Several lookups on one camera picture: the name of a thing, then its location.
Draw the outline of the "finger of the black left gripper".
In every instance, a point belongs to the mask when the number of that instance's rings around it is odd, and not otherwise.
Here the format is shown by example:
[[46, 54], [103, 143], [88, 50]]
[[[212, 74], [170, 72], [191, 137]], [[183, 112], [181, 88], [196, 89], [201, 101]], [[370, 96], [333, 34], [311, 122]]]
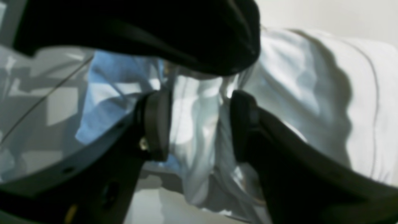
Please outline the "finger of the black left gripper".
[[168, 158], [171, 95], [140, 95], [133, 112], [81, 151], [1, 184], [1, 211], [41, 224], [122, 224], [144, 163]]

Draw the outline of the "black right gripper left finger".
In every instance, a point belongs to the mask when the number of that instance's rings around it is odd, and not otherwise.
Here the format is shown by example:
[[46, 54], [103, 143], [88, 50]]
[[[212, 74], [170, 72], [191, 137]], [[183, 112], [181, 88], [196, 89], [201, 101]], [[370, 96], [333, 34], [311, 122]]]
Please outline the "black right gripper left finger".
[[82, 46], [230, 76], [260, 55], [254, 0], [14, 0], [12, 48]]

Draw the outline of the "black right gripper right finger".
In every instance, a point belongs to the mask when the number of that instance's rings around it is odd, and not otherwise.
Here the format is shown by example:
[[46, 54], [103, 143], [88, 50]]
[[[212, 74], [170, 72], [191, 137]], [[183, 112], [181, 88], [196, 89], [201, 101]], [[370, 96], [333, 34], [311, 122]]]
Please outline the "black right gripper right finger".
[[322, 155], [250, 94], [230, 101], [235, 158], [258, 174], [274, 224], [396, 224], [397, 188]]

